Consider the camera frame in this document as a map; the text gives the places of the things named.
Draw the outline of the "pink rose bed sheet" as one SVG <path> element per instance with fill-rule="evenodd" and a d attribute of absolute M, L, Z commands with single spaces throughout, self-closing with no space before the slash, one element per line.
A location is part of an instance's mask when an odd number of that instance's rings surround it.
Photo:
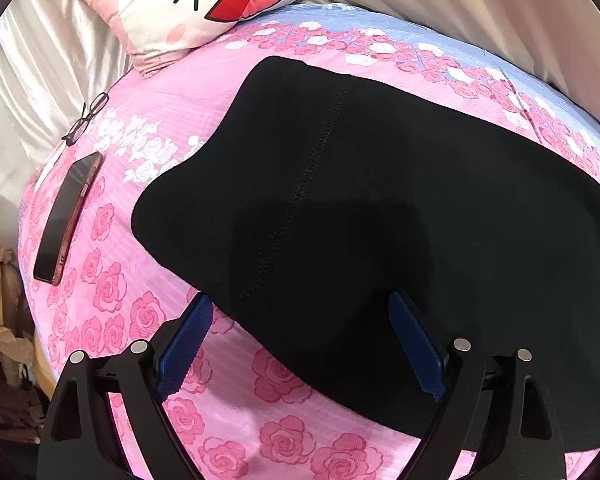
<path fill-rule="evenodd" d="M 196 153 L 248 72 L 269 55 L 376 79 L 490 120 L 562 155 L 600 184 L 600 124 L 534 77 L 425 27 L 345 4 L 296 4 L 234 27 L 151 78 L 130 70 L 76 145 L 27 187 L 19 263 L 44 352 L 108 356 L 151 337 L 195 289 L 134 240 L 144 188 Z M 102 153 L 58 285 L 33 276 L 34 248 L 70 165 Z M 392 479 L 417 439 L 328 400 L 242 326 L 215 313 L 182 390 L 166 400 L 186 451 L 209 479 Z"/>

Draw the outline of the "black smartphone red case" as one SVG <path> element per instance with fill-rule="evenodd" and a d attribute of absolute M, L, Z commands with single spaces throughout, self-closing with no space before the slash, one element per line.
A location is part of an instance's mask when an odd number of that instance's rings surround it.
<path fill-rule="evenodd" d="M 76 224 L 103 159 L 102 154 L 94 152 L 69 168 L 38 245 L 32 271 L 35 280 L 53 286 L 60 283 Z"/>

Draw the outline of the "brown crumpled cloth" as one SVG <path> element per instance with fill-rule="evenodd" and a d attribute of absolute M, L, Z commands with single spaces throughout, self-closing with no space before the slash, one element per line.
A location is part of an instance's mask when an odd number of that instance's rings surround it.
<path fill-rule="evenodd" d="M 38 444 L 44 408 L 14 260 L 14 252 L 0 245 L 0 440 Z"/>

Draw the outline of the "black frame eyeglasses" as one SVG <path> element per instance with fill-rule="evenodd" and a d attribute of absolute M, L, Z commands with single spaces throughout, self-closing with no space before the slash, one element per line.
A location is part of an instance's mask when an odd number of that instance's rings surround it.
<path fill-rule="evenodd" d="M 91 121 L 102 111 L 109 101 L 107 92 L 100 92 L 90 104 L 83 104 L 82 112 L 69 131 L 61 138 L 67 146 L 73 146 L 84 135 Z"/>

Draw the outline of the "silver satin curtain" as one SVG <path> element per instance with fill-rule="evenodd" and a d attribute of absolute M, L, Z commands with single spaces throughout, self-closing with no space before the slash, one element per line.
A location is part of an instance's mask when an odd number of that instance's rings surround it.
<path fill-rule="evenodd" d="M 0 245 L 15 247 L 24 188 L 83 103 L 130 66 L 85 3 L 9 1 L 0 15 Z"/>

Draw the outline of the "black pants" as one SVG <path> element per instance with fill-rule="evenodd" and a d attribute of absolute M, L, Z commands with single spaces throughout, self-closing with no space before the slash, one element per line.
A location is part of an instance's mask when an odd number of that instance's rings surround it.
<path fill-rule="evenodd" d="M 271 56 L 151 182 L 135 238 L 310 387 L 419 436 L 434 412 L 389 321 L 528 349 L 568 451 L 600 447 L 600 184 L 497 125 Z"/>

